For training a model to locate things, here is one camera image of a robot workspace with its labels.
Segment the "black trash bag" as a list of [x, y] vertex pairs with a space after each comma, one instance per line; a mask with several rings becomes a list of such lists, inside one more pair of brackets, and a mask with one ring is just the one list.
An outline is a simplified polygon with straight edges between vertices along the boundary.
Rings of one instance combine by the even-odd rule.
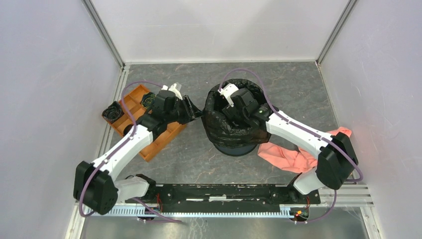
[[222, 109], [228, 105], [227, 100], [218, 92], [215, 85], [206, 98], [202, 122], [208, 139], [213, 143], [223, 140], [244, 140], [258, 144], [267, 143], [271, 134], [266, 129], [266, 121], [273, 113], [267, 103], [263, 90], [246, 79], [230, 79], [223, 83], [235, 84], [239, 90], [234, 93], [235, 106], [248, 106], [250, 126], [238, 127], [229, 122]]

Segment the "dark blue trash bin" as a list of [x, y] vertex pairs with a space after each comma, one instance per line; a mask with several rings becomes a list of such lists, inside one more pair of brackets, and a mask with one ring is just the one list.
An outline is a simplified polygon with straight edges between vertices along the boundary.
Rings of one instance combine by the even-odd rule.
[[227, 156], [239, 157], [251, 153], [258, 143], [244, 140], [223, 140], [213, 142], [214, 147]]

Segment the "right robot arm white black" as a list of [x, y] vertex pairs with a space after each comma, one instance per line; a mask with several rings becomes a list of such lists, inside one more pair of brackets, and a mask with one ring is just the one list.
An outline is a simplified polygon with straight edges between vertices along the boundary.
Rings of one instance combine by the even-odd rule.
[[300, 174], [288, 188], [291, 202], [300, 203], [310, 192], [322, 187], [338, 190], [357, 170], [358, 160], [346, 134], [316, 130], [269, 103], [259, 104], [248, 89], [239, 89], [234, 84], [219, 89], [218, 93], [227, 101], [222, 112], [229, 120], [282, 137], [316, 158], [316, 166]]

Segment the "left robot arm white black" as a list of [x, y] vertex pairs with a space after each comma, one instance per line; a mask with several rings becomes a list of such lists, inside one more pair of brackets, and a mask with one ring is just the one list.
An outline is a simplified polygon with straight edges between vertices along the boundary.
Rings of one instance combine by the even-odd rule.
[[83, 206], [105, 215], [116, 203], [135, 197], [145, 203], [152, 202], [156, 189], [147, 180], [138, 176], [118, 180], [117, 176], [141, 150], [167, 130], [168, 124], [187, 124], [202, 115], [190, 98], [181, 96], [178, 90], [160, 90], [154, 103], [115, 146], [93, 162], [82, 161], [77, 165], [73, 197], [79, 202], [81, 216], [87, 216]]

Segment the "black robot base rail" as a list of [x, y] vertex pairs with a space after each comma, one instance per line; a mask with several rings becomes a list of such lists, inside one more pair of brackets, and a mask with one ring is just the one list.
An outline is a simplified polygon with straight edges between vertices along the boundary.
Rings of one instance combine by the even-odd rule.
[[162, 213], [265, 213], [321, 203], [318, 190], [302, 195], [284, 184], [156, 184], [140, 199]]

